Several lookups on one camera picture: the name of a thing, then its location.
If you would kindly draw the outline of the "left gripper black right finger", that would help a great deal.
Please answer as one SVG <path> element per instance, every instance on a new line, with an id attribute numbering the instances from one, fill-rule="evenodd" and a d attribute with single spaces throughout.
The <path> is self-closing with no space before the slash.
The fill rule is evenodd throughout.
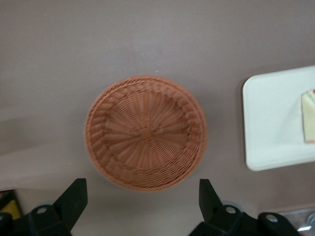
<path id="1" fill-rule="evenodd" d="M 208 179 L 199 181 L 202 221 L 191 236 L 298 236 L 299 232 L 282 215 L 260 213 L 255 219 L 232 205 L 224 205 Z"/>

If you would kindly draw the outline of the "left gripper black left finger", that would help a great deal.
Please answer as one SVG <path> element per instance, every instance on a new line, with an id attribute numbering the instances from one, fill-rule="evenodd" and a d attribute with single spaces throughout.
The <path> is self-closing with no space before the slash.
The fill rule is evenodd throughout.
<path id="1" fill-rule="evenodd" d="M 1 213 L 0 234 L 2 236 L 70 236 L 87 203 L 87 181 L 78 178 L 53 204 L 39 205 L 16 220 L 10 213 Z"/>

